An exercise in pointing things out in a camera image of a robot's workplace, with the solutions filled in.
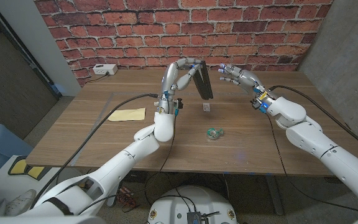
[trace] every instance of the small green object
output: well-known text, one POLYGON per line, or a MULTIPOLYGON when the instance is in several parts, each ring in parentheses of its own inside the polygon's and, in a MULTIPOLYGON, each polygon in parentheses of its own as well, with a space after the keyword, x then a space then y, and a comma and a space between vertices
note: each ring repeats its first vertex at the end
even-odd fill
POLYGON ((206 135, 210 138, 210 139, 217 139, 219 137, 219 135, 223 134, 223 129, 221 128, 219 131, 215 130, 214 128, 209 128, 208 131, 206 132, 206 135))

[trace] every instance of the gray wall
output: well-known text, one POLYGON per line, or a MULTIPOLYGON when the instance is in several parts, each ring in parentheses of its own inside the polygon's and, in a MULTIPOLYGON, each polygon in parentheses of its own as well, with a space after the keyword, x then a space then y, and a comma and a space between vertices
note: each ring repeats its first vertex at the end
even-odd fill
POLYGON ((298 69, 358 135, 358 1, 334 1, 298 69))

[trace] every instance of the electrical outlet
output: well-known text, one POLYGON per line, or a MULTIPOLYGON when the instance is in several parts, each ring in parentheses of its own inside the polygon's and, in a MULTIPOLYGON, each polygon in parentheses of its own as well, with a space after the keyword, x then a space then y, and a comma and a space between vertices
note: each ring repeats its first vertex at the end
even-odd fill
POLYGON ((93 71, 96 75, 114 75, 118 68, 116 64, 97 64, 93 67, 93 71))
POLYGON ((211 107, 209 106, 209 103, 203 103, 204 112, 210 112, 211 107))

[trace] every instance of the wooden table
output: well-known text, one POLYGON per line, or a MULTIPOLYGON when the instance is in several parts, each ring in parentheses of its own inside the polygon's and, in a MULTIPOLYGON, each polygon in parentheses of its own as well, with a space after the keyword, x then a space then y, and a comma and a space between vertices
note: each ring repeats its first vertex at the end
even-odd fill
MULTIPOLYGON (((339 115, 301 72, 256 72, 266 87, 287 85, 306 93, 321 106, 339 115)), ((141 93, 159 93, 163 70, 120 70, 116 75, 96 83, 88 83, 58 118, 27 158, 33 166, 61 166, 76 151, 95 124, 120 102, 141 93)), ((217 71, 209 77, 214 98, 202 100, 195 84, 177 91, 184 107, 177 117, 173 149, 163 171, 227 172, 230 174, 282 175, 269 121, 254 110, 250 96, 231 83, 219 80, 217 71), (211 112, 203 112, 203 103, 211 104, 211 112), (224 136, 207 139, 209 128, 223 128, 224 136)), ((358 142, 320 112, 302 96, 288 90, 276 90, 287 99, 303 105, 308 116, 316 120, 333 141, 358 157, 358 142)), ((143 121, 105 122, 82 150, 74 167, 100 167, 133 141, 133 135, 153 124, 155 98, 141 98, 120 109, 146 107, 143 121)), ((331 173, 314 156, 293 146, 285 131, 273 121, 283 163, 290 175, 330 176, 331 173)), ((170 142, 140 161, 135 170, 159 170, 170 142)))

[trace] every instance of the yellow envelope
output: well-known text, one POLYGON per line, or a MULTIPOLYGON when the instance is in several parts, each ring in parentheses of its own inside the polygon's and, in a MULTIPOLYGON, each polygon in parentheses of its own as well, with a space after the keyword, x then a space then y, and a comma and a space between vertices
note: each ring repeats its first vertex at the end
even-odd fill
POLYGON ((136 110, 116 110, 110 117, 109 121, 140 121, 144 120, 146 108, 136 110))

